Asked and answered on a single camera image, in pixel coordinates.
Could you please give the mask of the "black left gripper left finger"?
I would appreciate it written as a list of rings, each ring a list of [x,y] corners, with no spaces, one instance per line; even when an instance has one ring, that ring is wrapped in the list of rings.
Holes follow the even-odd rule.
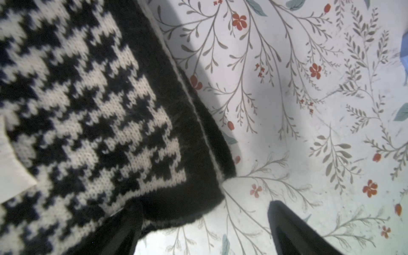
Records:
[[[72,254],[132,255],[141,235],[142,222],[142,205],[138,200],[131,200]]]

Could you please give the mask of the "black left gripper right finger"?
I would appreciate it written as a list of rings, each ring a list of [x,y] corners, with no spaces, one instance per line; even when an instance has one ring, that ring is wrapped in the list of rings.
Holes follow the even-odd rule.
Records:
[[[268,221],[278,255],[341,255],[281,201],[272,201]]]

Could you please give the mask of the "small houndstooth scarf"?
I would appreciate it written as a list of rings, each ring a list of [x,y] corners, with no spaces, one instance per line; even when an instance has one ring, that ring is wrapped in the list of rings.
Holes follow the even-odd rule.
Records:
[[[72,255],[131,200],[139,240],[193,223],[236,175],[145,1],[1,2],[1,173],[3,255]]]

